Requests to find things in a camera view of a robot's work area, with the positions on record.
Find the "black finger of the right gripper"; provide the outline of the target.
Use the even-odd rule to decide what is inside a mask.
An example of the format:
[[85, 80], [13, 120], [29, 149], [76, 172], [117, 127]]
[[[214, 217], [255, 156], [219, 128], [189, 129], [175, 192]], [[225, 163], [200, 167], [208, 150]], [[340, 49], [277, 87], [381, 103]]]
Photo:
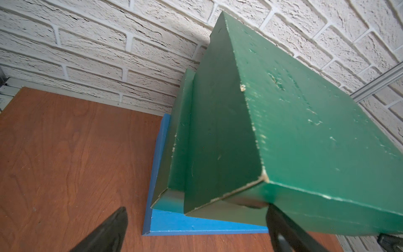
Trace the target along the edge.
[[380, 234], [377, 238], [377, 242], [386, 252], [403, 252], [403, 239], [401, 237]]

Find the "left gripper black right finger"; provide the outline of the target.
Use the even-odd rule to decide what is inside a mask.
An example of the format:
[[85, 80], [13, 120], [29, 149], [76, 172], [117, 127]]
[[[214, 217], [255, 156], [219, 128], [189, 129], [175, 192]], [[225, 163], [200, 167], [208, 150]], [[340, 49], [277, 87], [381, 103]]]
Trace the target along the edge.
[[326, 252], [327, 249], [278, 207], [269, 204], [266, 223], [275, 252]]

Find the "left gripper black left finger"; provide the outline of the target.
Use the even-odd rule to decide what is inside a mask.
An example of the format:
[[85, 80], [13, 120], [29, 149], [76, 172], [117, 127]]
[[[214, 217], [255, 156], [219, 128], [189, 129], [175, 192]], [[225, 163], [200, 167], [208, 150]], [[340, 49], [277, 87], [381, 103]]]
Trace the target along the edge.
[[120, 252], [127, 232], [128, 215], [123, 206], [79, 242], [71, 252]]

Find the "green shoebox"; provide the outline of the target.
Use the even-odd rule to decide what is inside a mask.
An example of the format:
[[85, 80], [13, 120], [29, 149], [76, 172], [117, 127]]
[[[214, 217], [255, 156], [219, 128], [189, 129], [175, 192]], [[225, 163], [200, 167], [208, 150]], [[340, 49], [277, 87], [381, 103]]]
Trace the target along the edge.
[[153, 195], [150, 207], [186, 221], [235, 223], [238, 225], [265, 225], [267, 208], [252, 209], [232, 203], [220, 202], [218, 209], [201, 213], [198, 217], [184, 214], [184, 197], [188, 165], [188, 139], [191, 124], [191, 105], [195, 71], [187, 69], [180, 84], [170, 114], [161, 122], [162, 136], [157, 141], [153, 170]]
[[221, 13], [197, 68], [184, 214], [309, 232], [403, 231], [403, 155], [332, 83]]

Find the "blue shoebox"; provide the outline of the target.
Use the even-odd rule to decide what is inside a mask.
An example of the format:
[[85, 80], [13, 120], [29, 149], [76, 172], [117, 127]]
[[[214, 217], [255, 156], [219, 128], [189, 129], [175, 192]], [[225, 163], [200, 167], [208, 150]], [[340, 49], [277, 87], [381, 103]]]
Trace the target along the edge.
[[167, 136], [169, 122], [170, 115], [165, 114], [162, 118], [160, 130], [156, 138], [142, 235], [176, 236], [268, 233], [268, 228], [263, 226], [187, 217], [181, 213], [154, 210], [151, 208], [152, 196], [156, 186], [157, 174], [161, 164], [162, 152]]

